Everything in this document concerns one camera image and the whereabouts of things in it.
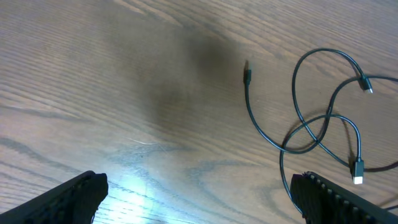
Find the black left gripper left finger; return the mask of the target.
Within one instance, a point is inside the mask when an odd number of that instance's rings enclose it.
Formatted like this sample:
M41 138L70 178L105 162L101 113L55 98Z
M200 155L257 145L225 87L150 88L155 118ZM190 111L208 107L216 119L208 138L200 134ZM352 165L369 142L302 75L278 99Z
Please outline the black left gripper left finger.
M93 223L108 195L105 173L86 171L1 214L1 223Z

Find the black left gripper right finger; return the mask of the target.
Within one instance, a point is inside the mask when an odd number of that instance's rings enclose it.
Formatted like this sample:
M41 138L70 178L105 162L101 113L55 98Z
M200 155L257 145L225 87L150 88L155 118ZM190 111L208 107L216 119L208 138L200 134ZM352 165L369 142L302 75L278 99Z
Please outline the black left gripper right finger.
M397 215L314 172L294 174L290 195L307 223L397 224Z

